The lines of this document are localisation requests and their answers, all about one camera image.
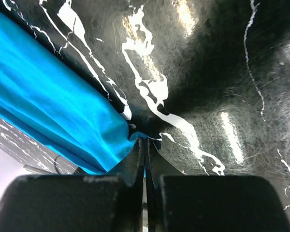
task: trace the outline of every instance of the folded fabric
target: folded fabric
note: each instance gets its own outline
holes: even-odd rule
[[[0,116],[90,174],[132,149],[107,99],[0,13]]]

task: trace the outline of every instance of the black marble pattern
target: black marble pattern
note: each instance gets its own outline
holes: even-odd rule
[[[18,162],[55,174],[73,174],[77,166],[0,118],[0,149]]]
[[[0,0],[0,10],[176,168],[262,176],[290,218],[290,0]]]

